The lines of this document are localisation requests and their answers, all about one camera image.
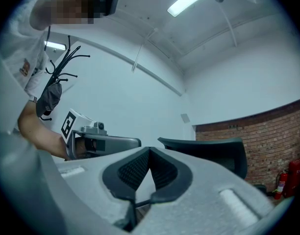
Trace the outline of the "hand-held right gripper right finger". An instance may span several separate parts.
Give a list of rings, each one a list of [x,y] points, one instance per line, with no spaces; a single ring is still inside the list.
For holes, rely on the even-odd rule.
[[[153,204],[136,235],[264,235],[274,206],[259,190],[214,162],[161,149],[186,164],[193,179],[175,201]]]

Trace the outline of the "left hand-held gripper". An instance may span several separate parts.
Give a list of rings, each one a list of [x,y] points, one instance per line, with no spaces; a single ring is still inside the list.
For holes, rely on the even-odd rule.
[[[61,127],[61,134],[67,147],[67,154],[71,160],[78,159],[76,154],[75,136],[79,135],[107,135],[102,122],[96,122],[79,112],[70,109]],[[141,147],[138,138],[107,136],[105,138],[106,154],[118,153]]]

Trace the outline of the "person's left hand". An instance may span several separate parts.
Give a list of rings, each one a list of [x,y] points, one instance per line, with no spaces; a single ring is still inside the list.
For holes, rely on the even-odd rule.
[[[96,141],[94,139],[78,137],[75,139],[75,145],[77,159],[88,159],[97,157],[97,154],[94,153],[94,151],[96,151]]]

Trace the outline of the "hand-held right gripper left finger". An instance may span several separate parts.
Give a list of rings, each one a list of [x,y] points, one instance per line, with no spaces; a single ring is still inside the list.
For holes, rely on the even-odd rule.
[[[54,198],[68,232],[150,232],[136,215],[136,191],[149,168],[149,148],[58,164]]]

